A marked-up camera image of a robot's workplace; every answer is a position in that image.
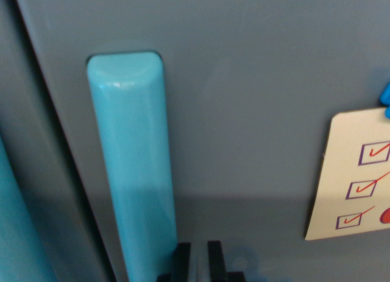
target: checklist card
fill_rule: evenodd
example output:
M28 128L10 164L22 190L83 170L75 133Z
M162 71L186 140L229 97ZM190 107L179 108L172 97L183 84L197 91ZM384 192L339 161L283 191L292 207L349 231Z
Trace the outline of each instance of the checklist card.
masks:
M389 156L385 108L333 117L306 240L390 228Z

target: vertical handle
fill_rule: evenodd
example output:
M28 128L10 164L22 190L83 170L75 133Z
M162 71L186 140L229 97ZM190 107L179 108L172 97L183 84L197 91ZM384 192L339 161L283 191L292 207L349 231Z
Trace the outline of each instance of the vertical handle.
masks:
M0 138L0 281L56 282Z
M127 272L155 281L177 245L163 64L153 52L98 55L87 73Z

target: checkbox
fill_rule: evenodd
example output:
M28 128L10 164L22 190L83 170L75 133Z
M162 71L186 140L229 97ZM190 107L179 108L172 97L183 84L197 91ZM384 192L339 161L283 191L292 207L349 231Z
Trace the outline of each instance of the checkbox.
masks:
M361 222L361 216L361 213L357 213L337 217L336 229L359 226Z
M349 185L346 200L371 197L377 185L377 180L353 182Z
M361 146L359 166L386 162L390 155L390 141L363 144Z

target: turquoise handle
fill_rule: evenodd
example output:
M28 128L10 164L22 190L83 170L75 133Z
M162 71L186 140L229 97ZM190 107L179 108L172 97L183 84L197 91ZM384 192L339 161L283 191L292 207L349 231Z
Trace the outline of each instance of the turquoise handle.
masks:
M97 55L87 73L127 273L154 282L177 245L163 64L153 52Z
M32 225L1 139L0 281L57 281Z

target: cabinet door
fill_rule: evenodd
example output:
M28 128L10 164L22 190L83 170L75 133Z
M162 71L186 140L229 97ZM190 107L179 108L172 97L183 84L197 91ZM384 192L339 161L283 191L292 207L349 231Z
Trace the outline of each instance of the cabinet door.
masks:
M304 241L332 116L376 107L390 0L18 0L118 281L86 63L158 52L177 229L249 281L383 281L388 231Z
M107 254L15 0L0 0L0 70L1 138L58 280L111 281ZM22 233L15 233L15 240ZM10 250L12 244L3 246ZM19 250L21 259L29 257L29 247ZM25 266L19 279L23 272L31 281L39 279Z

